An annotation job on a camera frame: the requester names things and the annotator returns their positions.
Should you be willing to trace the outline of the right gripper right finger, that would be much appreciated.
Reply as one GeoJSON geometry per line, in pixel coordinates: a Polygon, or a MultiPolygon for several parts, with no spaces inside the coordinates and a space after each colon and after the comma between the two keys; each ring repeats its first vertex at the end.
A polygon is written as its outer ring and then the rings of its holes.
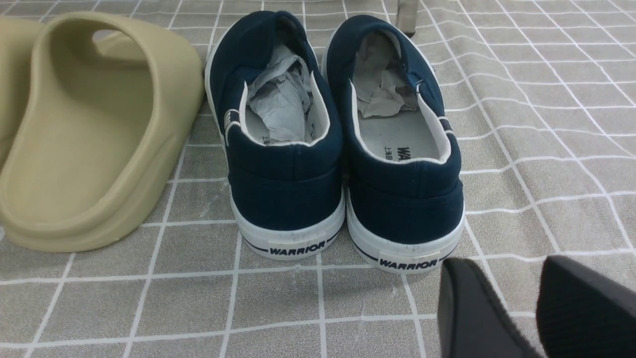
{"type": "Polygon", "coordinates": [[[543,263],[536,321],[550,358],[633,358],[636,294],[565,256],[543,263]]]}

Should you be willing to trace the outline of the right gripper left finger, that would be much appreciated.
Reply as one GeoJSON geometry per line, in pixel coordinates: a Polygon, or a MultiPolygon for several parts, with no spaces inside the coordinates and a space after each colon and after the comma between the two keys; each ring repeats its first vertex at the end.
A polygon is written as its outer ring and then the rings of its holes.
{"type": "Polygon", "coordinates": [[[450,258],[441,268],[437,313],[443,358],[540,358],[507,314],[477,263],[450,258]]]}

